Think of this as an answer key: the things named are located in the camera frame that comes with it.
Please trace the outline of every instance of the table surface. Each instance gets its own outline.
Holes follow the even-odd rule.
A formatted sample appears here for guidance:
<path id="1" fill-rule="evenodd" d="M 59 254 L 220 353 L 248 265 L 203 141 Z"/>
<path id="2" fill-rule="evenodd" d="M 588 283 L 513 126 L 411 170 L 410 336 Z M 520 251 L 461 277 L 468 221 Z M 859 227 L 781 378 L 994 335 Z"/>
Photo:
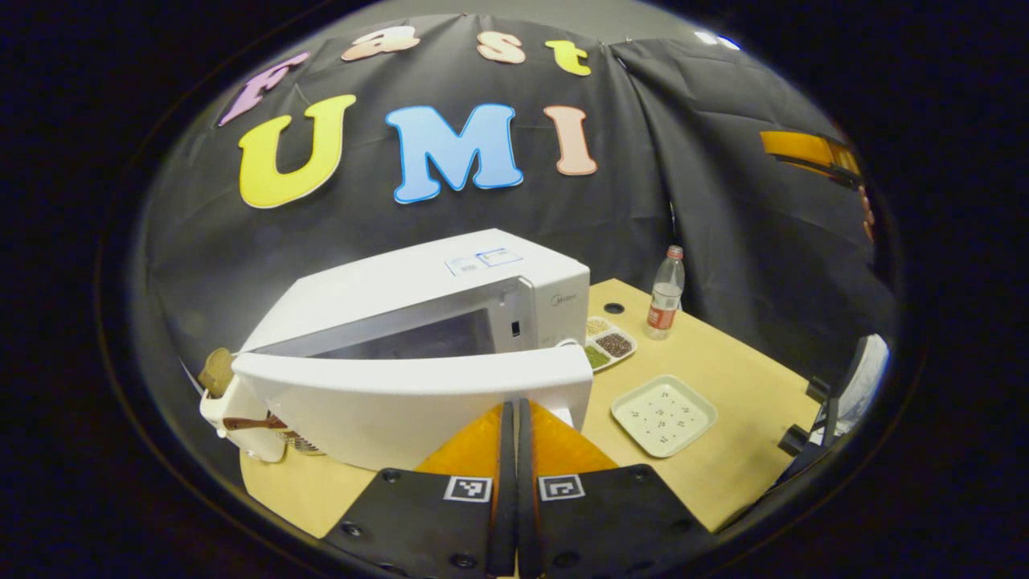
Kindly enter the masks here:
<path id="1" fill-rule="evenodd" d="M 620 315 L 604 312 L 615 302 Z M 610 279 L 590 287 L 590 316 L 606 318 L 637 342 L 635 354 L 594 376 L 582 434 L 618 466 L 645 463 L 705 527 L 714 531 L 757 500 L 789 465 L 778 448 L 793 424 L 811 425 L 818 404 L 808 382 L 703 322 L 678 313 L 667 340 L 643 331 L 650 297 Z M 718 410 L 714 426 L 678 454 L 654 459 L 611 415 L 611 403 L 651 378 L 671 374 Z M 240 454 L 251 497 L 301 530 L 323 537 L 375 476 L 374 471 L 287 448 L 282 461 Z"/>

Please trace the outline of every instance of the midea logo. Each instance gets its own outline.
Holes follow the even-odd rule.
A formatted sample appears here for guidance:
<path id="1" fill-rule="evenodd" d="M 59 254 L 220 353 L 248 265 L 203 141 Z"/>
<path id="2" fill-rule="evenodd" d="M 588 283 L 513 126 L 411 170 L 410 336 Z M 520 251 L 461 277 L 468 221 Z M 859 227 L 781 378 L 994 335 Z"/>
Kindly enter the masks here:
<path id="1" fill-rule="evenodd" d="M 569 302 L 571 300 L 574 300 L 575 296 L 576 296 L 576 294 L 572 294 L 571 296 L 562 296 L 561 294 L 558 294 L 557 296 L 551 298 L 551 305 L 552 306 L 560 306 L 561 304 L 563 304 L 565 302 Z"/>

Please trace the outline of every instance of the red bottle label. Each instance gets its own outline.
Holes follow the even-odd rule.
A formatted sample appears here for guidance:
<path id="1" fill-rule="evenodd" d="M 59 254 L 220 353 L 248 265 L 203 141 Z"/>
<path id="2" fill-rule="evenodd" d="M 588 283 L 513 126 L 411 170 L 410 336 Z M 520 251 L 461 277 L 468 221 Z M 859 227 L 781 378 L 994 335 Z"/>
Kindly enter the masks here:
<path id="1" fill-rule="evenodd" d="M 650 314 L 646 317 L 646 323 L 651 328 L 658 330 L 668 330 L 672 327 L 672 320 L 675 319 L 675 311 L 662 311 L 650 306 Z"/>

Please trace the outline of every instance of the yellow letter u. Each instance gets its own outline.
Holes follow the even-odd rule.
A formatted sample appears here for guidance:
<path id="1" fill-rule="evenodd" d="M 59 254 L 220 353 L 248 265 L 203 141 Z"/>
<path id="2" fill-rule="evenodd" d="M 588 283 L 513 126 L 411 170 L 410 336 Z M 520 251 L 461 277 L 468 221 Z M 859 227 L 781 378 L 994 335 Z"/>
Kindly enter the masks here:
<path id="1" fill-rule="evenodd" d="M 240 193 L 248 205 L 271 209 L 299 198 L 321 186 L 340 166 L 343 153 L 343 113 L 357 102 L 354 95 L 319 101 L 304 111 L 314 121 L 314 144 L 308 162 L 282 174 L 276 166 L 279 135 L 289 125 L 286 114 L 261 122 L 240 139 Z"/>

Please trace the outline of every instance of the microwave oven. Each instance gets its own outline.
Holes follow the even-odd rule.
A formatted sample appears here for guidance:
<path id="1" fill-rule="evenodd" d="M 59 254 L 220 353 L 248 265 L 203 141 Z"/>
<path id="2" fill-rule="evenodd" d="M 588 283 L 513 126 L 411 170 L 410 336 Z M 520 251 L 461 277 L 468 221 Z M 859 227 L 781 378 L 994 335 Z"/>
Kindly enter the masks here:
<path id="1" fill-rule="evenodd" d="M 254 459 L 279 461 L 288 431 L 294 447 L 372 470 L 414 469 L 519 398 L 580 430 L 593 386 L 589 286 L 587 265 L 496 228 L 309 275 L 201 413 Z"/>

